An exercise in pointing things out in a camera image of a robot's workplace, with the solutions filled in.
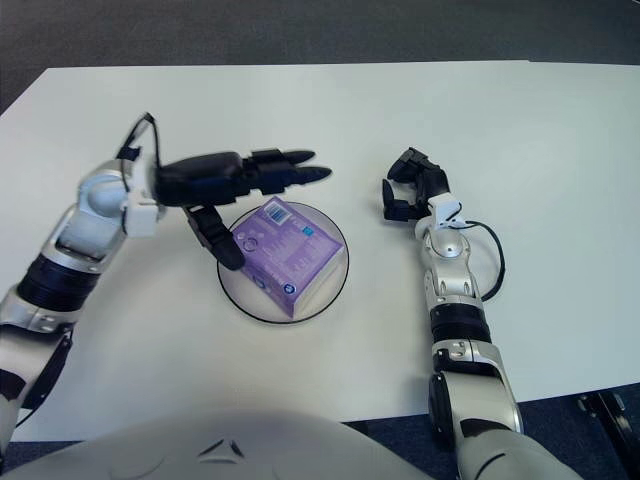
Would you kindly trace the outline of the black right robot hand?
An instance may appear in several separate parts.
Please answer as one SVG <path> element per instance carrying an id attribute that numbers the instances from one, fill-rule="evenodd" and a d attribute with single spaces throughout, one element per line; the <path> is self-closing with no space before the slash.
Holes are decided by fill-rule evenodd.
<path id="1" fill-rule="evenodd" d="M 415 203 L 394 197 L 391 181 L 415 187 Z M 449 193 L 446 173 L 429 161 L 427 155 L 410 147 L 391 166 L 382 180 L 384 219 L 407 222 L 430 215 L 428 200 Z"/>

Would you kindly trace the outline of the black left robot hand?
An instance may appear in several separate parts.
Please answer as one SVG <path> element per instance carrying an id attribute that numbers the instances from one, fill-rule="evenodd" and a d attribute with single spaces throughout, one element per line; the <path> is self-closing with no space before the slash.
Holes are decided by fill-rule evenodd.
<path id="1" fill-rule="evenodd" d="M 293 185 L 305 185 L 331 175 L 322 166 L 307 166 L 313 151 L 254 151 L 243 158 L 236 152 L 194 156 L 156 171 L 155 195 L 167 207 L 180 207 L 200 244 L 220 264 L 236 271 L 245 257 L 232 232 L 217 211 L 253 190 L 264 195 L 283 193 Z"/>

